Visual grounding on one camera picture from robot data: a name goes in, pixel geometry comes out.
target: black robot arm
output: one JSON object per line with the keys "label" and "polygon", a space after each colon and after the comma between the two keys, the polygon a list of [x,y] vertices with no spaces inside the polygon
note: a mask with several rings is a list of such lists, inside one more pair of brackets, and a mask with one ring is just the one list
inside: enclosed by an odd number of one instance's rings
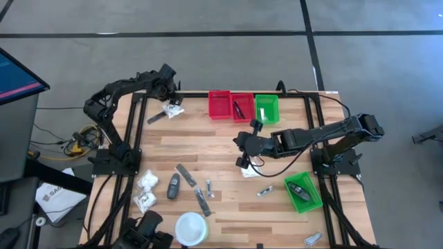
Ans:
{"label": "black robot arm", "polygon": [[171,67],[164,64],[159,72],[137,73],[135,78],[109,83],[84,103],[84,113],[98,124],[110,141],[109,149],[101,149],[95,158],[89,158],[95,167],[93,174],[136,174],[141,152],[131,149],[112,123],[118,101],[122,96],[140,90],[146,90],[148,98],[160,101],[179,98],[175,93],[175,74]]}
{"label": "black robot arm", "polygon": [[249,156],[267,156],[282,158],[295,156],[315,142],[324,142],[343,137],[334,146],[323,147],[325,163],[332,163],[347,150],[364,141],[378,141],[384,130],[373,115],[360,114],[343,121],[335,122],[315,129],[286,129],[271,133],[270,138],[257,136],[263,124],[251,121],[253,133],[241,131],[233,139],[243,156],[237,159],[237,166],[247,169]]}

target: white cup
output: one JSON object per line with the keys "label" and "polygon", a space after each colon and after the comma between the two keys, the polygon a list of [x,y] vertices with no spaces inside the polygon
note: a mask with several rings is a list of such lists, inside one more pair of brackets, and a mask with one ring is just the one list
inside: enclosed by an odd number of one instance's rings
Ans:
{"label": "white cup", "polygon": [[195,212],[182,214],[175,223],[175,238],[184,246],[196,246],[208,237],[208,224]]}

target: green box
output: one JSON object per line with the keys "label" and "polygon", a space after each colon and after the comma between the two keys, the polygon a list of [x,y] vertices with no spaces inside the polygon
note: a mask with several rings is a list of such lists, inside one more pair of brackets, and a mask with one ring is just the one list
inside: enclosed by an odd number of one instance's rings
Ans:
{"label": "green box", "polygon": [[[299,185],[301,188],[306,190],[311,195],[310,201],[304,201],[300,199],[300,197],[292,194],[291,190],[289,190],[287,183],[292,182],[296,185]],[[290,177],[285,178],[284,186],[288,191],[289,197],[291,198],[292,204],[296,207],[296,210],[299,213],[304,213],[307,211],[314,210],[323,206],[323,202],[321,201],[320,195],[317,192],[316,186],[312,182],[311,177],[308,172],[302,172]]]}
{"label": "green box", "polygon": [[[262,119],[261,109],[264,113],[264,120]],[[274,124],[280,121],[278,96],[257,94],[255,96],[255,117],[263,124]]]}

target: computer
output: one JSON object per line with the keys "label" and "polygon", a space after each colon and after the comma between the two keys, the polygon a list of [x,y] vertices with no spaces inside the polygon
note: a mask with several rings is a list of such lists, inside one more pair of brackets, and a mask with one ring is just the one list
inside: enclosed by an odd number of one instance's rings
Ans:
{"label": "computer", "polygon": [[[49,85],[0,48],[0,105],[49,90]],[[8,213],[9,183],[0,183],[0,216]]]}

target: red plastic basket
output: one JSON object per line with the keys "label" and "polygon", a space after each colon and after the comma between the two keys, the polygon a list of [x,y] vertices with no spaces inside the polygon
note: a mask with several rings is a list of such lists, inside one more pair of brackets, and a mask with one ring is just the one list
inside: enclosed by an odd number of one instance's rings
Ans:
{"label": "red plastic basket", "polygon": [[[245,119],[242,119],[238,112],[235,110],[234,102],[236,102]],[[234,122],[250,122],[255,119],[255,105],[254,105],[254,95],[252,93],[240,93],[232,94],[230,96],[230,109],[233,112]]]}
{"label": "red plastic basket", "polygon": [[230,91],[209,91],[208,110],[213,120],[229,119],[232,116]]}

